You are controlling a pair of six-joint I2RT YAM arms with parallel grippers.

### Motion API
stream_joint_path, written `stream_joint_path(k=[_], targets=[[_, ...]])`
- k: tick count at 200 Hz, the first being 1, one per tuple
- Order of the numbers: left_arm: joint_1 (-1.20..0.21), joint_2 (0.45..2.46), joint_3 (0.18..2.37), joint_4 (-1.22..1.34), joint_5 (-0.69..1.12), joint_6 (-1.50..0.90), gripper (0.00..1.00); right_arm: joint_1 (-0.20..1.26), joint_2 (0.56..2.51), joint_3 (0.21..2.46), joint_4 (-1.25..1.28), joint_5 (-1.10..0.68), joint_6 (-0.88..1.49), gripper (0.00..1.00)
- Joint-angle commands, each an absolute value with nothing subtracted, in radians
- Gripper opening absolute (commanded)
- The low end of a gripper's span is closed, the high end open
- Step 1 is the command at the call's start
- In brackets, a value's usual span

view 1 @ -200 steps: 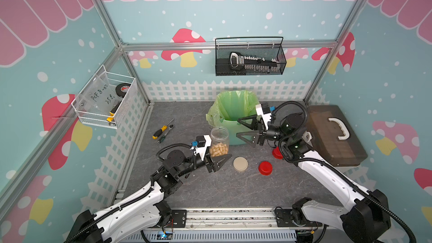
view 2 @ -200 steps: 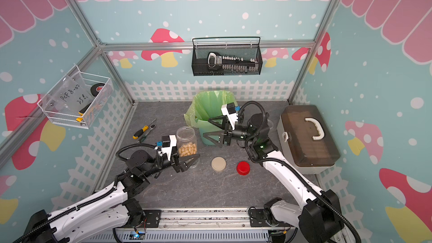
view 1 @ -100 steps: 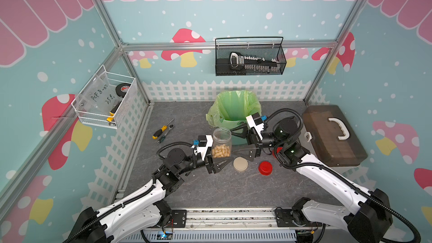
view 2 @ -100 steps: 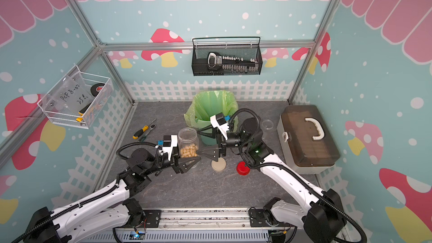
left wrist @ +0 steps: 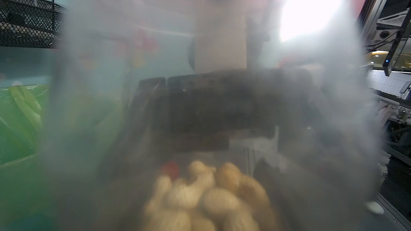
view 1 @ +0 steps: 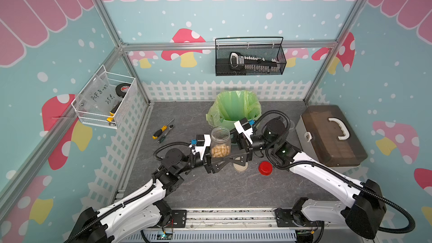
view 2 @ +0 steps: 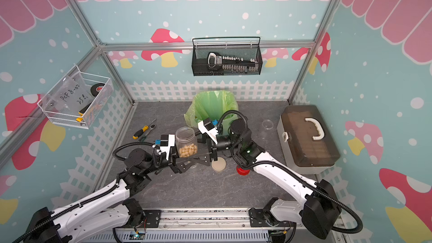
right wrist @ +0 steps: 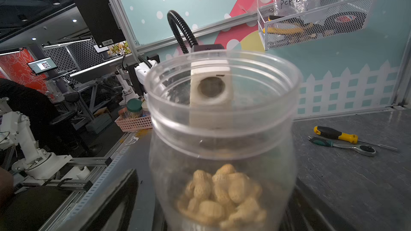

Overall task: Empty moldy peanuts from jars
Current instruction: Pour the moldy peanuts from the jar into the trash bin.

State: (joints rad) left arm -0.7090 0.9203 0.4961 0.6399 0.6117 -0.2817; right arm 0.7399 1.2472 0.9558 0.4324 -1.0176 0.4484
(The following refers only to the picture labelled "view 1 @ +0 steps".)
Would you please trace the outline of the beige jar lid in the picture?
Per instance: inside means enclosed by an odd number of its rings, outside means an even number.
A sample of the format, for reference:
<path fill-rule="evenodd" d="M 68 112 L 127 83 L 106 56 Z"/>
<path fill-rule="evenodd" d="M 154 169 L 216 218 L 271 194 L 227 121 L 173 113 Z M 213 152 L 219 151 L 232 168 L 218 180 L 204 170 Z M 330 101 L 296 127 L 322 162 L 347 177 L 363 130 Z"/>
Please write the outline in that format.
<path fill-rule="evenodd" d="M 234 169 L 238 172 L 245 172 L 248 168 L 248 163 L 245 163 L 244 165 L 239 165 L 233 163 Z"/>

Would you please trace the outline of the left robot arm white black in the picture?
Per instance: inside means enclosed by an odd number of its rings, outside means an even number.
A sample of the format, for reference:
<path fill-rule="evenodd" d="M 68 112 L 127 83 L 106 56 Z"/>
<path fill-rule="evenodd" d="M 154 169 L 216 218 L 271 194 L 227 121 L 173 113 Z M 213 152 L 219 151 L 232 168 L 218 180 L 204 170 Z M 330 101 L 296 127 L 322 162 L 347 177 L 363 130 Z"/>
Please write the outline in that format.
<path fill-rule="evenodd" d="M 99 210 L 83 211 L 66 239 L 68 243 L 118 243 L 146 228 L 162 229 L 163 238 L 174 228 L 186 225 L 186 210 L 173 210 L 164 200 L 183 183 L 183 174 L 204 167 L 219 172 L 232 161 L 245 163 L 241 156 L 228 153 L 226 146 L 211 147 L 208 140 L 172 142 L 158 148 L 154 158 L 160 163 L 151 179 L 127 197 Z"/>

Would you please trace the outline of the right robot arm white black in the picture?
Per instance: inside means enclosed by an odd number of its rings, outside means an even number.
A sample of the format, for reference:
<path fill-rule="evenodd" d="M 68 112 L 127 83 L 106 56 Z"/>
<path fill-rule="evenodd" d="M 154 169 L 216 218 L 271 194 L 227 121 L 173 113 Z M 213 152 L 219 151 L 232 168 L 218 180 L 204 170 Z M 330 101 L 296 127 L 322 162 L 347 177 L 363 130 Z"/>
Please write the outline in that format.
<path fill-rule="evenodd" d="M 371 180 L 361 182 L 321 164 L 305 152 L 287 142 L 291 127 L 289 117 L 278 110 L 265 112 L 257 120 L 243 118 L 236 121 L 232 133 L 246 143 L 249 152 L 262 150 L 271 168 L 290 171 L 319 185 L 344 204 L 334 218 L 328 209 L 308 209 L 301 203 L 301 215 L 311 221 L 336 222 L 342 220 L 357 235 L 374 239 L 378 232 L 407 234 L 416 223 L 409 212 L 382 196 L 379 185 Z M 387 206 L 402 214 L 408 221 L 403 228 L 386 228 L 381 223 Z"/>

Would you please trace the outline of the peanut jar red lid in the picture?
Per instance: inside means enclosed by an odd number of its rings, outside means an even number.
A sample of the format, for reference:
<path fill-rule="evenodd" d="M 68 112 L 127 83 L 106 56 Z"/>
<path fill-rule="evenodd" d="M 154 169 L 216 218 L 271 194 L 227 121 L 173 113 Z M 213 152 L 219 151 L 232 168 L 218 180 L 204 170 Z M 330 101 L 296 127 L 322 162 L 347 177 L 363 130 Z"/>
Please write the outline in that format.
<path fill-rule="evenodd" d="M 295 129 L 296 125 L 295 125 L 295 121 L 290 121 L 290 130 Z"/>
<path fill-rule="evenodd" d="M 223 158 L 231 153 L 231 134 L 225 127 L 216 127 L 210 134 L 210 153 L 213 158 Z"/>

